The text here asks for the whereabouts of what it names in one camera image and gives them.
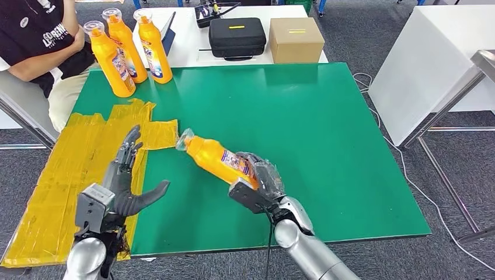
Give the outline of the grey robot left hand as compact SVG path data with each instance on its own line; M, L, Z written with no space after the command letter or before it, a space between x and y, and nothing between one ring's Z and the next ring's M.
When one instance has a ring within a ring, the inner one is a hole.
M153 190L137 195L131 191L132 171L137 152L143 146L138 142L140 126L135 125L121 143L116 157L109 163L103 178L103 187L115 194L111 211L121 216L133 216L162 198L170 181L162 180Z

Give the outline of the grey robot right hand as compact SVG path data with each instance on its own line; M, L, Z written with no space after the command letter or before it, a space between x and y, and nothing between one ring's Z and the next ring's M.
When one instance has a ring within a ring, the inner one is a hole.
M285 196L284 183L275 165L251 152L236 152L236 155L245 159L252 168L259 193L270 200L279 200Z

